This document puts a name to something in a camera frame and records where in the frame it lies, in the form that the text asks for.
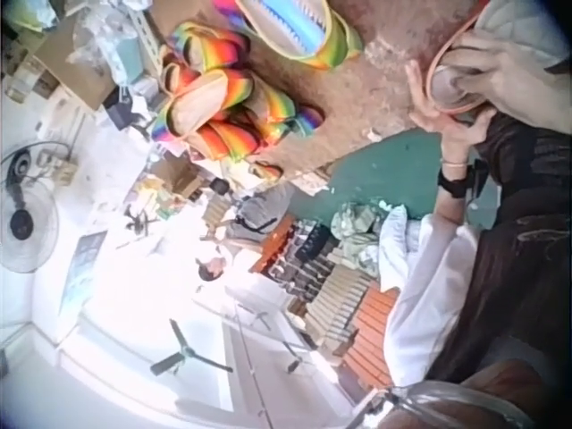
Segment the woman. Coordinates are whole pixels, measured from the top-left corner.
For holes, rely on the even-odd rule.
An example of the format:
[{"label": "woman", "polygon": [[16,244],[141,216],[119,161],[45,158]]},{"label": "woman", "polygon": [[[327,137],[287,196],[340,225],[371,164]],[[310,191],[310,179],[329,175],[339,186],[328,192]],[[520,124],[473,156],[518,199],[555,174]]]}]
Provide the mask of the woman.
[{"label": "woman", "polygon": [[196,260],[199,277],[205,282],[218,279],[233,265],[241,250],[261,254],[262,242],[286,215],[293,194],[293,185],[280,183],[241,201],[235,217],[217,227],[225,228],[223,239],[215,237],[217,228],[211,228],[203,238],[212,241],[216,249],[205,261]]},{"label": "woman", "polygon": [[[425,97],[418,64],[407,67],[411,119],[441,133],[442,169],[384,340],[394,383],[416,387],[388,395],[398,406],[383,429],[531,427],[562,392],[569,365],[570,75],[484,33],[468,32],[456,48],[444,63],[480,71],[456,84],[500,112],[486,109],[470,127],[455,122]],[[502,188],[489,231],[464,224],[471,147]],[[438,400],[404,399],[423,389]]]}]

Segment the wire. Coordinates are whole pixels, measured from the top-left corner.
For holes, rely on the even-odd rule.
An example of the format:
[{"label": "wire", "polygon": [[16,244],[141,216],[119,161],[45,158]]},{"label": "wire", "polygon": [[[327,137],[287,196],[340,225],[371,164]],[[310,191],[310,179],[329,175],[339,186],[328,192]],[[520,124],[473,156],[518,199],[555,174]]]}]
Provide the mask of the wire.
[{"label": "wire", "polygon": [[18,147],[17,149],[14,149],[8,155],[6,155],[2,158],[2,161],[0,161],[0,165],[2,165],[3,163],[5,163],[9,159],[11,159],[14,155],[16,155],[18,152],[20,152],[22,150],[30,149],[32,147],[42,146],[42,145],[57,145],[57,146],[65,147],[68,151],[68,153],[65,156],[66,161],[69,161],[70,157],[72,156],[72,147],[70,145],[68,145],[67,143],[63,143],[61,141],[54,141],[54,140],[45,140],[45,141],[37,141],[36,143],[30,143],[29,145]]}]

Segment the dark clothing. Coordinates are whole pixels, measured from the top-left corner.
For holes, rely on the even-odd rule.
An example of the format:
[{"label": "dark clothing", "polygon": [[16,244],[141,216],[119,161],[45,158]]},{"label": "dark clothing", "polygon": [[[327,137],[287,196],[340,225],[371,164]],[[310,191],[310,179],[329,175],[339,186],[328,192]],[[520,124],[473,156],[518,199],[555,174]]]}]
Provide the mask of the dark clothing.
[{"label": "dark clothing", "polygon": [[502,186],[481,234],[466,304],[426,378],[461,383],[499,340],[543,356],[564,381],[570,356],[570,137],[497,114],[477,150]]}]

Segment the wall fan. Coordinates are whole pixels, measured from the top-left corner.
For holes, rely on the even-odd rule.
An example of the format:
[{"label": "wall fan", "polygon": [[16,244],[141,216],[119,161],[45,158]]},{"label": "wall fan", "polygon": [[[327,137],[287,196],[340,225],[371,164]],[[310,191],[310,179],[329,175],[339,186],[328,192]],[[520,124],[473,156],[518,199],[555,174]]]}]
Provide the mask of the wall fan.
[{"label": "wall fan", "polygon": [[172,370],[174,374],[177,374],[177,371],[179,371],[179,368],[181,368],[181,366],[185,364],[185,361],[187,359],[199,360],[205,364],[214,366],[215,368],[222,369],[227,373],[234,372],[234,370],[230,366],[219,364],[211,359],[208,359],[206,357],[197,354],[197,352],[194,349],[189,347],[187,340],[185,340],[185,337],[182,334],[179,324],[177,324],[177,322],[175,322],[172,319],[169,319],[169,322],[171,323],[172,331],[174,332],[175,337],[177,337],[177,341],[181,346],[181,351],[178,351],[177,353],[174,353],[171,356],[163,359],[161,362],[157,362],[156,364],[152,365],[150,369],[154,375],[161,375],[162,373],[166,373],[167,371],[170,370]]},{"label": "wall fan", "polygon": [[58,214],[50,190],[39,178],[30,176],[33,156],[30,148],[12,152],[5,179],[0,183],[0,263],[15,273],[33,273],[54,251]]}]

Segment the hand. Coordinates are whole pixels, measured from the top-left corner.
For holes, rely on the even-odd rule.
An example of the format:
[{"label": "hand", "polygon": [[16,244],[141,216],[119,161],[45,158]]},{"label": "hand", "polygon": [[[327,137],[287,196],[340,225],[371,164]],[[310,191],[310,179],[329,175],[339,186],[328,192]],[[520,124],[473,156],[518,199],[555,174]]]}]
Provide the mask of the hand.
[{"label": "hand", "polygon": [[411,120],[427,132],[439,132],[442,135],[443,158],[450,163],[464,163],[468,159],[471,146],[481,143],[492,117],[496,114],[493,108],[483,110],[475,123],[468,127],[455,121],[447,114],[437,110],[423,91],[421,70],[417,61],[409,62],[405,67],[408,76],[409,90],[413,99]]},{"label": "hand", "polygon": [[480,94],[501,112],[533,127],[570,133],[570,76],[546,72],[518,45],[482,30],[468,31],[453,44],[442,64],[481,73],[455,85]]}]

